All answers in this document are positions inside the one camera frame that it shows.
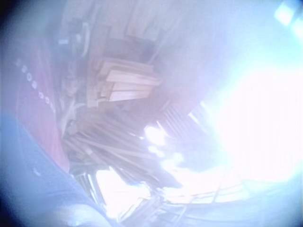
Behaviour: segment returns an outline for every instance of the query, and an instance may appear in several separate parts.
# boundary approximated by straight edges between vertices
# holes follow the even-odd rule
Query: red fabric
[[[46,153],[68,172],[69,161],[55,114],[49,47],[44,42],[28,41],[17,47],[11,59],[15,61],[11,62],[11,81],[4,93],[5,110],[19,119]]]

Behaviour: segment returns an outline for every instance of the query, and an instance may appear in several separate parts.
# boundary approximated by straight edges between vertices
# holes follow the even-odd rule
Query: pile of lumber
[[[111,114],[86,109],[77,120],[77,129],[72,128],[73,125],[64,138],[71,167],[111,166],[128,183],[145,181],[154,189],[180,186],[161,168],[159,159],[148,151],[138,132],[113,119]]]
[[[88,84],[87,105],[147,98],[161,79],[152,65],[121,59],[102,58],[95,64],[96,83]]]

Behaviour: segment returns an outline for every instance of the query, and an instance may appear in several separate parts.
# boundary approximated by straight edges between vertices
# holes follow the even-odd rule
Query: stacked boards
[[[102,58],[96,62],[96,84],[88,105],[147,98],[162,82],[152,65],[113,58]]]

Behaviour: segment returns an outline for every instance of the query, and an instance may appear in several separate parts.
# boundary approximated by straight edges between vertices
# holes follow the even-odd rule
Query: bundle of sticks
[[[145,181],[154,189],[180,186],[148,151],[142,133],[125,126],[111,114],[85,110],[69,126],[64,138],[71,165],[111,166],[126,182]]]

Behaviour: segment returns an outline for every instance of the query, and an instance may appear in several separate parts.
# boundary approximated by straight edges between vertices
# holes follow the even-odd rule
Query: wooden board
[[[110,38],[124,39],[125,29],[136,0],[105,0],[104,24],[111,27]]]
[[[137,1],[126,29],[126,34],[155,42],[161,30],[162,15],[169,10],[174,0]]]
[[[113,91],[152,91],[154,86],[129,84],[117,82],[113,86]]]
[[[97,73],[94,70],[96,59],[100,59],[109,33],[109,28],[100,23],[101,14],[98,14],[96,24],[92,30],[91,41],[89,47],[89,62],[87,74],[87,107],[98,106],[98,90],[97,90]]]
[[[123,83],[133,83],[133,84],[141,84],[141,85],[153,85],[158,86],[161,84],[161,80],[145,76],[143,73],[139,71],[125,71],[124,69],[120,68],[113,68],[107,78],[106,81],[111,82],[123,82]]]
[[[111,93],[109,101],[147,98],[150,93],[150,91],[114,91]]]
[[[98,76],[99,77],[106,76],[113,67],[124,67],[129,70],[142,70],[148,73],[153,72],[152,65],[142,64],[134,61],[126,61],[121,59],[104,58]]]

